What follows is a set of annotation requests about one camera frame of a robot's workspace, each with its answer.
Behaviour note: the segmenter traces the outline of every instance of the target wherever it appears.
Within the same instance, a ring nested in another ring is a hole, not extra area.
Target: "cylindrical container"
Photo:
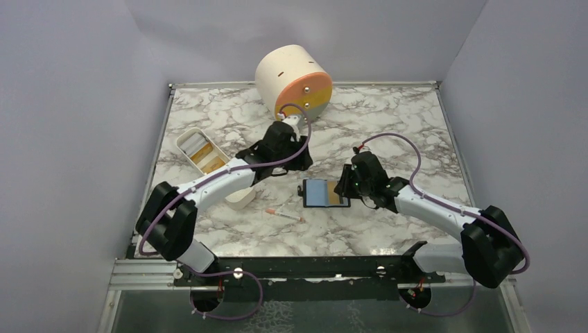
[[[283,46],[266,55],[255,71],[255,85],[264,103],[278,120],[286,103],[306,108],[311,120],[327,107],[333,92],[331,76],[300,45]],[[297,108],[284,108],[286,116]]]

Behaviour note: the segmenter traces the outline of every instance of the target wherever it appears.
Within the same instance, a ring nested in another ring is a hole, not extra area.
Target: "phone screen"
[[[305,207],[349,207],[349,199],[335,193],[336,180],[304,180]]]

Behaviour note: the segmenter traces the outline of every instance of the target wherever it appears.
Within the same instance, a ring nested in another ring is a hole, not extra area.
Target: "lavender wall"
[[[485,0],[126,0],[166,78],[253,80],[300,44],[334,80],[441,80]]]
[[[442,84],[478,204],[532,255],[534,332],[588,331],[587,17],[585,0],[489,0]]]
[[[166,82],[124,2],[0,5],[0,332],[95,332]]]

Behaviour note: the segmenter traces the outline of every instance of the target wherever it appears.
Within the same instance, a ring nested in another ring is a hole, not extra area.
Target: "bolt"
[[[236,271],[236,272],[242,272],[243,269],[240,268],[240,267],[237,267],[236,269],[234,269],[234,271]],[[243,274],[242,273],[233,273],[233,277],[239,280],[239,279],[241,279],[243,277]]]
[[[378,275],[385,275],[386,274],[386,269],[384,268],[384,266],[378,266],[378,269],[376,270],[376,273],[378,273]]]
[[[173,278],[176,280],[181,279],[184,276],[184,273],[182,273],[182,271],[179,268],[176,268],[175,271],[173,272]]]

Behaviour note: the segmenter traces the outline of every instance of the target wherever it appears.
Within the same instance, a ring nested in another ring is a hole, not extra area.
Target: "white marble surface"
[[[184,131],[203,129],[229,156],[261,139],[273,121],[254,87],[177,89],[152,186],[188,182],[198,173],[174,146]],[[219,256],[376,255],[401,253],[419,240],[454,241],[421,221],[358,200],[350,208],[303,208],[296,194],[303,178],[339,179],[352,147],[383,131],[401,133],[421,149],[416,183],[458,203],[469,204],[464,181],[435,90],[432,87],[337,87],[331,104],[313,122],[314,165],[255,185],[257,197],[243,210],[219,203],[199,212],[196,238]],[[389,176],[408,178],[416,157],[410,146],[381,138],[368,146]],[[274,208],[304,223],[264,212]]]

